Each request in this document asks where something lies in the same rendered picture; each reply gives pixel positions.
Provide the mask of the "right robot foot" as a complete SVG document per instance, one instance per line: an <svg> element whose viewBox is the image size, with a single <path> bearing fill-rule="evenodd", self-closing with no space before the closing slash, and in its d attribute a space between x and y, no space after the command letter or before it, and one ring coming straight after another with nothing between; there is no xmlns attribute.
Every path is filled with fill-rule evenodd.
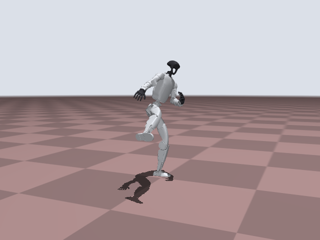
<svg viewBox="0 0 320 240"><path fill-rule="evenodd" d="M138 141L150 142L154 139L154 135L152 133L138 133L135 135Z"/></svg>

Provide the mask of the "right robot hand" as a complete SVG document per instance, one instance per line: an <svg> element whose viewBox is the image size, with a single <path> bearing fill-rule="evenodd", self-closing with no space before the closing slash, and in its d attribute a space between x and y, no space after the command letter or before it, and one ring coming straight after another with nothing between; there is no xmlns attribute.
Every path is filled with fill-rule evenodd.
<svg viewBox="0 0 320 240"><path fill-rule="evenodd" d="M141 96L140 101L142 100L143 96L144 96L144 100L145 100L145 99L146 99L145 92L146 92L146 90L144 90L143 88L141 88L140 90L138 90L138 91L135 93L135 95L134 95L134 97L135 97L136 94L137 94L137 96L136 96L135 99L137 99L137 97L138 97L138 95L139 95L139 97L138 97L137 100L139 100L140 96ZM133 98L134 98L134 97L133 97Z"/></svg>

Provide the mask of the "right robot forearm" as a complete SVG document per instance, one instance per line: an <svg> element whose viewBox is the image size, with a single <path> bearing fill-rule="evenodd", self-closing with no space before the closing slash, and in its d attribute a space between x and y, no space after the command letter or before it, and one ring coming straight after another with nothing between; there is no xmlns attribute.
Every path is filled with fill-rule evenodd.
<svg viewBox="0 0 320 240"><path fill-rule="evenodd" d="M147 91L147 89L151 88L152 87L152 83L151 83L152 80L154 80L154 78L150 79L144 85L142 85L141 89L144 89Z"/></svg>

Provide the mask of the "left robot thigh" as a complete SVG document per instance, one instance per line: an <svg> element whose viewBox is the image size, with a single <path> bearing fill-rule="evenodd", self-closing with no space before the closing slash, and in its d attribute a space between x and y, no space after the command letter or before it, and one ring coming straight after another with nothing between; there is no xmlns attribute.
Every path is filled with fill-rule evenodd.
<svg viewBox="0 0 320 240"><path fill-rule="evenodd" d="M169 134L168 134L167 126L162 118L160 118L160 122L157 125L157 131L162 138L162 141L159 143L158 146L161 150L165 150L168 148L168 145L169 145Z"/></svg>

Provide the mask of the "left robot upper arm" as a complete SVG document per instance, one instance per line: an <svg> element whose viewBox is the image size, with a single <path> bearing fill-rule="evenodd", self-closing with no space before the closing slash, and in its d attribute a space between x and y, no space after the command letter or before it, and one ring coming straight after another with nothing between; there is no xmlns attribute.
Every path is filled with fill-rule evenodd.
<svg viewBox="0 0 320 240"><path fill-rule="evenodd" d="M170 99L170 103L174 104L174 101L177 100L176 95L177 95L177 83L175 82L173 90L170 93L171 99Z"/></svg>

